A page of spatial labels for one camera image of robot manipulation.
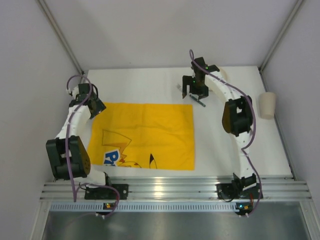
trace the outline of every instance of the yellow cloth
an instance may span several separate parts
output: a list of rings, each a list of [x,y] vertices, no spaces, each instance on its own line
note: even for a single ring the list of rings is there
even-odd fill
[[[192,105],[104,103],[88,145],[92,164],[194,170]]]

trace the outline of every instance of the paper cup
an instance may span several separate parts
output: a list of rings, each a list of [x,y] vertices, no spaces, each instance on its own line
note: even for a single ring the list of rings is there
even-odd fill
[[[276,109],[276,94],[265,92],[259,96],[260,117],[262,119],[273,119]]]

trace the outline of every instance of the white wall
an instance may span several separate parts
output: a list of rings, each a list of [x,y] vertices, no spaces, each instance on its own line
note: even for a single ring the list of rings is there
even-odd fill
[[[260,65],[296,0],[46,0],[83,69]]]
[[[299,178],[320,213],[320,1],[307,0],[264,71]]]
[[[0,7],[0,238],[29,239],[76,70],[34,0]]]

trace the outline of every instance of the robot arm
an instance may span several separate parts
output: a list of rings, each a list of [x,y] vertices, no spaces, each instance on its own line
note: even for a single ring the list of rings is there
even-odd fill
[[[90,158],[79,137],[88,120],[106,109],[106,106],[97,96],[98,92],[96,94],[93,91],[87,101],[79,107],[79,104],[88,96],[89,90],[89,83],[82,83],[69,92],[73,96],[73,100],[69,104],[67,119],[55,139],[47,141],[46,150],[54,177],[69,180],[65,147],[69,125],[69,158],[74,180],[102,186],[111,185],[105,172],[97,171],[91,167]]]
[[[189,86],[191,94],[198,95],[199,100],[209,95],[209,89],[218,96],[221,102],[224,103],[222,126],[229,134],[235,152],[233,180],[229,186],[229,188],[232,188],[232,194],[228,193],[230,192],[229,190],[224,192],[225,188],[222,187],[220,191],[225,197],[221,198],[233,199],[248,195],[249,191],[258,191],[255,171],[246,156],[248,148],[246,148],[246,152],[243,151],[251,140],[253,116],[249,104],[244,96],[231,89],[226,82],[219,81],[202,70],[206,69],[207,72],[214,72],[217,78],[223,80],[218,67],[206,65],[203,57],[196,58],[194,61],[196,64],[191,62],[194,75],[182,77],[182,98],[187,95],[187,86]]]

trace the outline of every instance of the white tabletop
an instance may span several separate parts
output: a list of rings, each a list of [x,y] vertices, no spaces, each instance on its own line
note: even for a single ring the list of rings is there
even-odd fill
[[[261,176],[292,176],[286,154],[274,120],[264,120],[258,114],[258,98],[265,92],[255,66],[223,67],[228,82],[250,95],[256,112],[256,138],[249,149],[250,158]],[[90,70],[88,78],[99,90],[99,98],[110,103],[192,104],[195,137],[195,169],[175,171],[115,166],[97,167],[117,177],[182,177],[231,176],[233,147],[222,127],[224,103],[213,92],[201,101],[190,97],[182,99],[176,85],[182,85],[182,76],[191,75],[189,67],[136,68]],[[87,146],[91,122],[80,136]]]

